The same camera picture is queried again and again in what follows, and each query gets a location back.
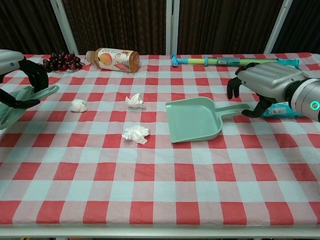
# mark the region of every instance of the brown curtain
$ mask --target brown curtain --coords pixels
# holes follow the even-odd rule
[[[282,3],[282,0],[180,0],[177,53],[263,53]]]
[[[63,0],[80,54],[115,48],[165,54],[166,0]]]
[[[320,54],[320,1],[294,0],[273,53]]]
[[[23,54],[68,51],[50,0],[0,0],[0,49]]]

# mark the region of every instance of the crumpled tissue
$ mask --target crumpled tissue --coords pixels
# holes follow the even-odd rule
[[[144,108],[144,101],[141,99],[140,93],[136,93],[131,99],[126,96],[125,101],[131,108]]]
[[[122,137],[127,140],[133,140],[136,144],[145,144],[148,140],[145,136],[150,134],[149,129],[143,126],[133,126],[126,128],[126,133],[122,134]]]
[[[70,111],[71,112],[79,112],[79,113],[87,111],[85,101],[83,101],[81,99],[74,99],[71,102]]]

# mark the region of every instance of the toy water gun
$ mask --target toy water gun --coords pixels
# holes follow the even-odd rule
[[[299,59],[282,59],[282,58],[240,58],[240,57],[205,57],[205,58],[178,58],[176,54],[171,56],[171,64],[177,67],[179,64],[201,64],[204,66],[245,66],[249,63],[273,63],[293,66],[299,68]]]

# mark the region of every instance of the bottle cap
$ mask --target bottle cap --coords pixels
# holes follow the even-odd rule
[[[93,54],[94,51],[87,51],[86,54],[85,54],[85,59],[89,62],[89,63],[92,63],[91,61],[91,54]]]

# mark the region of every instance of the robotic hand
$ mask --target robotic hand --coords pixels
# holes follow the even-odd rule
[[[43,66],[27,60],[20,52],[0,49],[0,83],[4,81],[6,74],[17,69],[20,69],[28,76],[29,82],[34,88],[34,93],[49,86],[48,75]],[[39,104],[40,100],[16,100],[15,97],[0,89],[0,102],[11,108],[28,109]]]
[[[239,97],[240,85],[259,96],[253,111],[243,110],[250,118],[261,117],[272,104],[288,102],[290,108],[320,122],[320,80],[308,78],[301,70],[275,62],[249,63],[240,67],[227,84],[227,97]]]

